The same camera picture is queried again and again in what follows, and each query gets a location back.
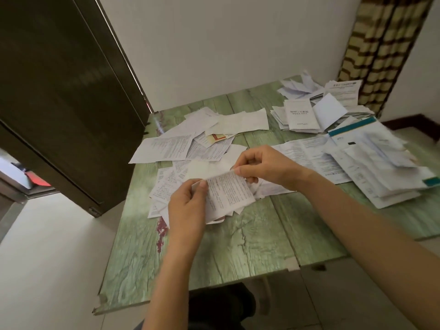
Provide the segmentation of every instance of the baseboard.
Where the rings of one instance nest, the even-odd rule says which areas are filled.
[[[428,137],[432,138],[435,142],[440,139],[440,124],[437,124],[422,114],[393,119],[391,121],[383,121],[382,124],[391,130],[415,127],[419,131],[425,133]]]

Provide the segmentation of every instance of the wooden door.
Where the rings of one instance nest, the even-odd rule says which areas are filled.
[[[94,216],[124,200],[148,102],[95,0],[1,0],[0,57],[0,147]]]

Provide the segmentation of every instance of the teal stripe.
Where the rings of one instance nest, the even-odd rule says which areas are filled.
[[[440,184],[440,178],[432,177],[432,178],[424,179],[423,183],[425,183],[427,187],[433,187],[435,185]]]
[[[335,135],[354,130],[355,128],[362,127],[362,126],[374,123],[376,121],[377,121],[377,119],[375,117],[369,117],[369,118],[364,119],[362,121],[359,121],[357,123],[353,123],[353,124],[350,124],[350,125],[347,125],[347,126],[344,126],[341,128],[337,128],[336,130],[329,131],[329,135],[331,137],[333,137]]]

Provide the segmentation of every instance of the table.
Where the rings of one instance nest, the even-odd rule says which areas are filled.
[[[203,106],[224,115],[267,110],[270,130],[240,134],[234,144],[276,145],[313,136],[279,129],[269,111],[273,105],[283,106],[284,97],[276,91],[281,86],[279,81],[271,82],[152,114],[146,137],[160,135],[159,129],[167,131],[182,122],[185,114]],[[408,148],[440,174],[440,154],[413,143]],[[148,194],[154,186],[157,169],[171,165],[171,162],[136,165],[99,293],[101,305],[94,311],[96,315],[149,301],[166,250],[167,229],[160,218],[147,219],[151,204]],[[339,187],[401,226],[414,239],[440,234],[440,187],[382,210],[373,208],[353,182]],[[218,286],[286,271],[287,263],[294,257],[300,266],[306,266],[347,256],[347,250],[302,194],[271,196],[247,206],[241,215],[234,213],[223,223],[206,227],[191,269],[189,287]]]

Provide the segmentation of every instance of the curtain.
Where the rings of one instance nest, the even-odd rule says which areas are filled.
[[[339,81],[363,80],[359,104],[380,116],[432,0],[362,0]]]

